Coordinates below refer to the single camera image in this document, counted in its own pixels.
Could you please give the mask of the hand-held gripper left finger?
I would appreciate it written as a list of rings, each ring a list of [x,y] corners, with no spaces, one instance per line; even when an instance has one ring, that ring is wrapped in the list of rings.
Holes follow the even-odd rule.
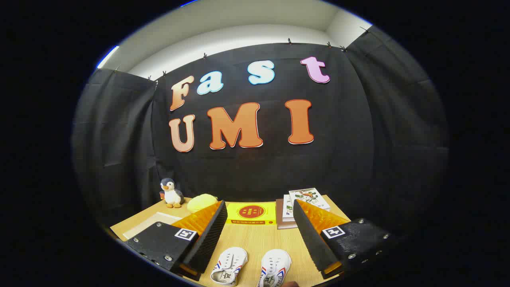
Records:
[[[225,201],[219,201],[173,224],[155,222],[127,240],[126,245],[169,272],[199,281],[227,216]]]

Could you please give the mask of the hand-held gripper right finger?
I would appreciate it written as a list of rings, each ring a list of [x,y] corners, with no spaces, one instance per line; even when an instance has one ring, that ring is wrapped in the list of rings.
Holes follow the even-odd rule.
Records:
[[[348,220],[297,199],[293,215],[308,253],[324,279],[359,272],[386,255],[399,239],[365,218]]]

